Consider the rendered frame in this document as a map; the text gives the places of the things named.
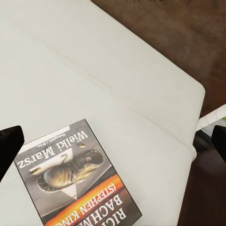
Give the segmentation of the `hardback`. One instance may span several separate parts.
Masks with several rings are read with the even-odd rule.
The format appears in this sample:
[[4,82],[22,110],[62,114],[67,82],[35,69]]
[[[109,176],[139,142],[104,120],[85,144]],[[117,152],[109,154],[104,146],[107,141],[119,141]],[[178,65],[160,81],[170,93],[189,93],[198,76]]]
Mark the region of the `hardback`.
[[142,217],[85,119],[26,143],[14,163],[44,226],[132,226]]

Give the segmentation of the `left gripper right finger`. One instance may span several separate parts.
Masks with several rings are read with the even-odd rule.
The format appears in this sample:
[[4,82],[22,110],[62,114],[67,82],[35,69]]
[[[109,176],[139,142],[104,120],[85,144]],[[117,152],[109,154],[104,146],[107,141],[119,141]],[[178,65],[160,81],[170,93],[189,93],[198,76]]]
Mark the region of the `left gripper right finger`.
[[215,125],[211,142],[226,163],[226,127]]

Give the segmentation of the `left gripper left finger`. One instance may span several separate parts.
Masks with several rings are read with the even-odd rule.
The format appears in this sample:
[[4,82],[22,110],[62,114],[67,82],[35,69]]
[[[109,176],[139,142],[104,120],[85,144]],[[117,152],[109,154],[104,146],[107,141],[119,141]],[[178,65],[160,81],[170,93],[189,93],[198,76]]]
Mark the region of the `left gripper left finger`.
[[20,125],[0,130],[0,182],[24,144]]

